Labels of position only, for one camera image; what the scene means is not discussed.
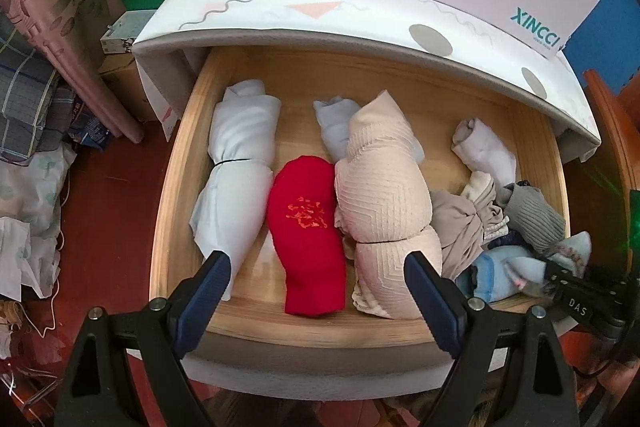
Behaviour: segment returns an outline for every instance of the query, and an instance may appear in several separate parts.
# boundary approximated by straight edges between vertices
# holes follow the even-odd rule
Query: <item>blue wall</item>
[[[617,94],[640,68],[640,6],[636,0],[600,0],[564,49],[576,75],[591,68]]]

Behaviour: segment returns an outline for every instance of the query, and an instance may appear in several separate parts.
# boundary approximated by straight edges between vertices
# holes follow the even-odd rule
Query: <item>blue gripper pad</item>
[[[462,292],[453,281],[440,277],[419,251],[405,258],[404,281],[438,347],[457,358],[466,331]]]
[[[198,346],[230,279],[229,257],[215,251],[196,275],[182,281],[169,297],[172,309],[168,324],[170,330],[172,322],[175,324],[173,348],[178,359]]]

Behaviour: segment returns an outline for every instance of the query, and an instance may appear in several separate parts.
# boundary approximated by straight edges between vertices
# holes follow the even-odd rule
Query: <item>teal logo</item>
[[[547,49],[555,47],[560,42],[560,37],[553,33],[548,26],[543,26],[542,22],[537,21],[533,15],[525,12],[520,7],[518,7],[518,13],[511,17],[511,20],[530,30],[533,33],[533,39]]]

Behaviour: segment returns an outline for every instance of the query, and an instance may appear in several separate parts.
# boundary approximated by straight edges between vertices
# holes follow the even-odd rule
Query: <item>drawer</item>
[[[193,242],[189,219],[212,162],[209,127],[225,87],[260,78],[266,92],[282,101],[276,131],[274,172],[300,155],[329,159],[312,107],[335,95],[361,105],[388,89],[410,121],[426,159],[420,165],[431,189],[459,193],[470,172],[451,152],[453,132],[465,118],[491,126],[517,156],[519,178],[539,187],[566,219],[569,215],[562,164],[549,119],[537,110],[468,80],[368,56],[286,46],[212,48],[189,99],[175,139],[156,222],[150,297],[168,296],[193,275],[203,257]],[[366,315],[351,303],[353,267],[348,266],[345,310],[316,319],[284,313],[284,270],[277,257],[258,263],[263,227],[234,283],[230,301],[218,306],[208,331],[272,344],[305,347],[389,347],[433,342],[424,322]],[[533,300],[522,295],[495,308],[524,312]]]

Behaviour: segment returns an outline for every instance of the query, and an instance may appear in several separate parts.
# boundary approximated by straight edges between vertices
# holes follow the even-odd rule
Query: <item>gray plaid cloth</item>
[[[0,13],[0,158],[28,164],[54,150],[71,122],[74,92]]]

